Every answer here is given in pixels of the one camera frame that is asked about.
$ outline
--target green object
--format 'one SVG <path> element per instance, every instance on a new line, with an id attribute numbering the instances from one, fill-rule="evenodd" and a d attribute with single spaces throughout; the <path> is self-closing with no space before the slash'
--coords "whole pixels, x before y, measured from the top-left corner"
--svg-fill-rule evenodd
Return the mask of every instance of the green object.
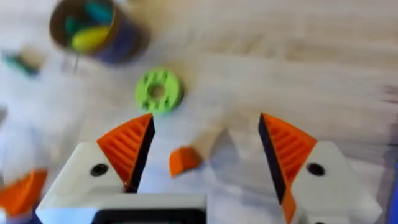
<path id="1" fill-rule="evenodd" d="M 85 4 L 87 14 L 95 21 L 101 24 L 111 24 L 113 20 L 113 12 L 104 4 L 88 1 Z"/>
<path id="2" fill-rule="evenodd" d="M 180 80 L 167 69 L 146 72 L 136 86 L 137 106 L 154 114 L 172 111 L 180 104 L 182 97 Z"/>
<path id="3" fill-rule="evenodd" d="M 22 72 L 28 76 L 35 76 L 39 74 L 36 68 L 26 64 L 19 56 L 15 55 L 3 55 L 3 61 L 6 62 L 10 67 Z"/>
<path id="4" fill-rule="evenodd" d="M 68 16 L 65 21 L 65 31 L 67 33 L 68 39 L 71 39 L 77 32 L 87 29 L 88 24 L 78 21 L 74 17 Z"/>
<path id="5" fill-rule="evenodd" d="M 72 37 L 72 48 L 78 52 L 90 52 L 101 45 L 109 34 L 110 27 L 90 27 Z"/>

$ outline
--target black edge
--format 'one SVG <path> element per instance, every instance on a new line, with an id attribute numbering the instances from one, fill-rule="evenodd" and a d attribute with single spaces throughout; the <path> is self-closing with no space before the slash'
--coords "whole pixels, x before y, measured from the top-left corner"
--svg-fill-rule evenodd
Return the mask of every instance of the black edge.
<path id="1" fill-rule="evenodd" d="M 282 171 L 280 170 L 278 160 L 276 158 L 274 146 L 272 145 L 272 141 L 269 137 L 266 122 L 264 121 L 264 117 L 262 114 L 260 115 L 259 134 L 261 137 L 262 145 L 264 147 L 264 152 L 267 156 L 268 166 L 271 172 L 272 180 L 274 181 L 274 187 L 278 196 L 278 201 L 279 204 L 282 204 L 282 199 L 286 191 L 286 185 L 282 176 Z"/>
<path id="2" fill-rule="evenodd" d="M 150 144 L 155 136 L 155 125 L 154 118 L 150 118 L 148 128 L 144 135 L 144 140 L 142 141 L 141 148 L 138 152 L 136 166 L 131 174 L 131 179 L 129 185 L 126 186 L 126 193 L 137 193 L 139 182 L 141 181 L 142 172 L 144 171 L 145 165 L 147 163 L 148 152 Z"/>
<path id="3" fill-rule="evenodd" d="M 199 209 L 134 209 L 100 210 L 92 224 L 123 222 L 177 222 L 181 224 L 206 224 L 206 213 Z"/>

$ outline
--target white wooden surface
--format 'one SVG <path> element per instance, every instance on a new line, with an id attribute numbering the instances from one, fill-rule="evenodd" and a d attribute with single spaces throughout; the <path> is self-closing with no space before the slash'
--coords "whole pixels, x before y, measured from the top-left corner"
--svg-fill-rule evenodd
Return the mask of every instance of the white wooden surface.
<path id="1" fill-rule="evenodd" d="M 398 142 L 395 1 L 129 1 L 125 9 L 152 32 L 147 53 L 119 68 L 83 59 L 76 74 L 48 36 L 56 1 L 18 2 L 0 2 L 0 48 L 33 45 L 47 61 L 33 80 L 0 66 L 6 182 L 47 165 L 51 180 L 78 142 L 142 114 L 134 86 L 165 66 L 186 94 L 155 118 L 141 192 L 208 193 L 212 223 L 281 223 L 257 133 L 263 111 L 335 140 L 386 207 L 398 154 L 383 145 Z M 171 180 L 169 153 L 182 144 L 209 160 Z"/>

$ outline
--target green gear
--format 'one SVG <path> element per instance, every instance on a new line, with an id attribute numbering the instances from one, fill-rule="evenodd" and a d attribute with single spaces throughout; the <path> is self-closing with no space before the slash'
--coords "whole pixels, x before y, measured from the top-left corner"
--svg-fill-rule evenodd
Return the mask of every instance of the green gear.
<path id="1" fill-rule="evenodd" d="M 176 108 L 183 96 L 180 80 L 163 68 L 150 70 L 136 87 L 137 106 L 154 114 L 165 114 Z"/>

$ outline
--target orange gripper pad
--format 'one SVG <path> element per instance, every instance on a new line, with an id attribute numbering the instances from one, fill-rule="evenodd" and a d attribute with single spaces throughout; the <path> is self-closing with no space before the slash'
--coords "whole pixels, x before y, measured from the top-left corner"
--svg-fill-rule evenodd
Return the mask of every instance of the orange gripper pad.
<path id="1" fill-rule="evenodd" d="M 33 170 L 0 190 L 0 207 L 8 217 L 24 215 L 39 202 L 47 170 Z"/>
<path id="2" fill-rule="evenodd" d="M 259 134 L 279 203 L 286 222 L 290 223 L 295 212 L 292 183 L 317 140 L 295 126 L 264 113 L 260 115 Z"/>
<path id="3" fill-rule="evenodd" d="M 120 125 L 97 140 L 127 192 L 136 193 L 138 190 L 154 135 L 152 114 L 146 114 Z"/>
<path id="4" fill-rule="evenodd" d="M 180 147 L 170 154 L 170 175 L 175 177 L 185 171 L 198 167 L 202 162 L 199 154 L 194 148 Z"/>

